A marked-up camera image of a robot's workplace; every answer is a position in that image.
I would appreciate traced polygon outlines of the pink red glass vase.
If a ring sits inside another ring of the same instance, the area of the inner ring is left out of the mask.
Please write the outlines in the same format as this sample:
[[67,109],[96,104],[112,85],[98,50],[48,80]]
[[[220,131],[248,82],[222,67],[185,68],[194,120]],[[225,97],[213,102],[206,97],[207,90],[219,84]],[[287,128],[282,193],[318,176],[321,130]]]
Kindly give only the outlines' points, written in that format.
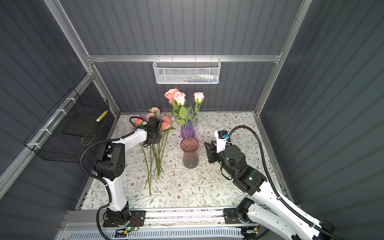
[[199,164],[199,142],[195,138],[185,138],[181,142],[183,153],[183,164],[188,169],[193,169]]

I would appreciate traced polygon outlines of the light pink rose stem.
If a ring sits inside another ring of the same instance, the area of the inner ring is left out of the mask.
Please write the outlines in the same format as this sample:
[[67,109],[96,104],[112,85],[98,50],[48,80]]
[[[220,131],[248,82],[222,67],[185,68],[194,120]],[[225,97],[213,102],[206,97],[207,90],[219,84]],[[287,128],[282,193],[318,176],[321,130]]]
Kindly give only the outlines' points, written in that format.
[[176,118],[176,122],[182,127],[184,133],[184,140],[186,143],[186,151],[192,152],[192,139],[188,135],[187,124],[189,120],[189,110],[186,108],[186,95],[180,91],[174,93],[172,100],[173,114]]

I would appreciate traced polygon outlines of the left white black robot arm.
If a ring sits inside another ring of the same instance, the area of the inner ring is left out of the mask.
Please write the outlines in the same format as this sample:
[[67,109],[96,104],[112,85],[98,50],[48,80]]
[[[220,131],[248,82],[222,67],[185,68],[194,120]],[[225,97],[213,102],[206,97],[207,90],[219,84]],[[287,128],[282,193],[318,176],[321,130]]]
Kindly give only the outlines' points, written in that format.
[[147,147],[157,144],[161,140],[161,121],[159,119],[155,117],[150,117],[148,120],[141,117],[135,118],[144,121],[145,124],[134,126],[130,133],[122,137],[101,143],[99,156],[94,166],[94,171],[103,181],[108,193],[107,217],[117,225],[126,225],[132,218],[121,179],[125,170],[126,150],[140,144]]

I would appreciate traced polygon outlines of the coral pink rose stem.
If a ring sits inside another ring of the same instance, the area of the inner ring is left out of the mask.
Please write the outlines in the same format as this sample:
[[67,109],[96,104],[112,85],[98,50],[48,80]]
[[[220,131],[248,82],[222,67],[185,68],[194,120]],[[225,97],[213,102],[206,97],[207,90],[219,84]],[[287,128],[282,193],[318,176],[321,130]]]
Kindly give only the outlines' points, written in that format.
[[180,92],[177,88],[170,89],[165,93],[165,98],[169,101],[169,104],[172,106],[173,111],[179,109],[179,105],[177,104],[175,100],[175,94]]

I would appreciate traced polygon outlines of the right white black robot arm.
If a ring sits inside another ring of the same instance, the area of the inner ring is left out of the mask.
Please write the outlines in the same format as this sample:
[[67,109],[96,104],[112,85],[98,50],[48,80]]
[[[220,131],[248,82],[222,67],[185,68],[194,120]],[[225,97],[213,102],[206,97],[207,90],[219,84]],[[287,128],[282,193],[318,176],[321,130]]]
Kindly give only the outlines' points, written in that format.
[[335,227],[305,213],[289,199],[274,192],[271,183],[258,170],[247,165],[236,146],[217,149],[205,143],[209,163],[219,163],[222,175],[248,194],[237,206],[241,222],[258,223],[285,240],[329,240]]

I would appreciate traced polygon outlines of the pale pink rose stem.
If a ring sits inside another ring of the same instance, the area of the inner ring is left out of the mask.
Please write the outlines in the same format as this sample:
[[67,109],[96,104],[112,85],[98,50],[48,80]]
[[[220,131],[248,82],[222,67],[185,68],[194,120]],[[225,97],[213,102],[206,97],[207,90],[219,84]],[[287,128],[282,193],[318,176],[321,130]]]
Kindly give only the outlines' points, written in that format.
[[194,103],[193,107],[193,123],[196,124],[198,122],[198,114],[200,112],[200,107],[205,99],[205,95],[203,92],[195,92],[194,93]]

